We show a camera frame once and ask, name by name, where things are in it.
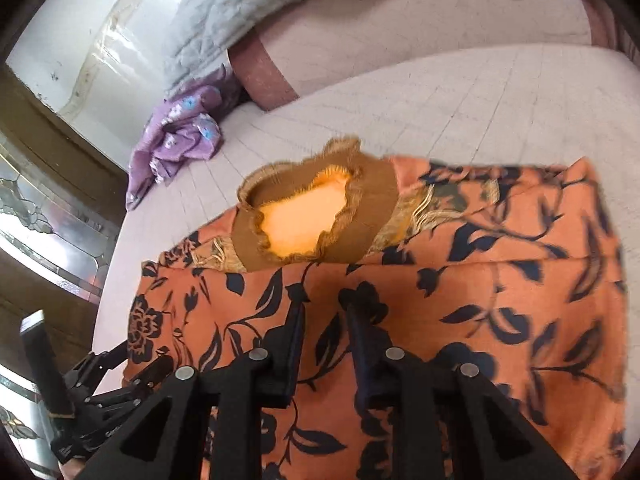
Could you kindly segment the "purple floral cloth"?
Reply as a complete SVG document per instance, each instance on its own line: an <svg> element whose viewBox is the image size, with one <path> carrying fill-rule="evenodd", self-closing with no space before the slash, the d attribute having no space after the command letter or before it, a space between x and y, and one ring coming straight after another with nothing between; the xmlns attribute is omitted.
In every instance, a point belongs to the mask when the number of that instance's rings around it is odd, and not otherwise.
<svg viewBox="0 0 640 480"><path fill-rule="evenodd" d="M191 79L152 113L131 153L125 207L139 206L150 188L172 180L191 160L209 160L222 144L220 122L238 104L242 86L231 68Z"/></svg>

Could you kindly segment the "orange black floral garment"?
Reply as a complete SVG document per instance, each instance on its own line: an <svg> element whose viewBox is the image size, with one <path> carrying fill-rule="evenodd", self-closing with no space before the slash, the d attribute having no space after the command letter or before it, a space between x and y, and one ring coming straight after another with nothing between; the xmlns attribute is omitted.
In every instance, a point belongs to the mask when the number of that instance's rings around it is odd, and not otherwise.
<svg viewBox="0 0 640 480"><path fill-rule="evenodd" d="M346 310L425 361L476 365L582 479L624 455L622 245L590 162L451 167L337 139L250 174L236 205L142 268L131 382L201 372L306 311L294 400L262 415L267 479L386 479L390 421L356 408Z"/></svg>

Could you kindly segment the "pink pillow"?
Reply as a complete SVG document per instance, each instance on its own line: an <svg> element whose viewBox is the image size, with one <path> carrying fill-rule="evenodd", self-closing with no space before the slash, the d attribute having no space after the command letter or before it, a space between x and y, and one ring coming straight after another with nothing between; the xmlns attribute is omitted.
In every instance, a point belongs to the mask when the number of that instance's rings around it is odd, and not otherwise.
<svg viewBox="0 0 640 480"><path fill-rule="evenodd" d="M603 0L305 0L229 50L252 100L273 110L413 58L504 44L617 44Z"/></svg>

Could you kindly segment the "glass panel door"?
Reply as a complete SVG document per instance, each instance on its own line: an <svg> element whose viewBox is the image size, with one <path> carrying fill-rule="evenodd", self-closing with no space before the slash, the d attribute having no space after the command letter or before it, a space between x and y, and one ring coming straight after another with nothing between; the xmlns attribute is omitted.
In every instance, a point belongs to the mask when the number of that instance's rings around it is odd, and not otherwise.
<svg viewBox="0 0 640 480"><path fill-rule="evenodd" d="M20 337L43 310L61 370L89 352L119 227L119 172L64 141L1 135L1 417L37 476L56 477Z"/></svg>

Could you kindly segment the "beige quilted mattress cover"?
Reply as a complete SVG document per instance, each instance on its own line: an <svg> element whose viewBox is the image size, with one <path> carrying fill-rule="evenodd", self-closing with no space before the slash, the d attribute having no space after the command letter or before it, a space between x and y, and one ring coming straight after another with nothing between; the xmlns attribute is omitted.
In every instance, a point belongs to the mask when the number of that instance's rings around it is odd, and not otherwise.
<svg viewBox="0 0 640 480"><path fill-rule="evenodd" d="M141 265L236 201L254 170L297 162L334 136L359 136L373 155L455 165L562 164L590 158L620 233L629 292L626 386L639 392L639 72L625 55L560 44L462 50L418 58L334 84L264 112L236 108L224 145L180 170L126 215L92 345L126 336Z"/></svg>

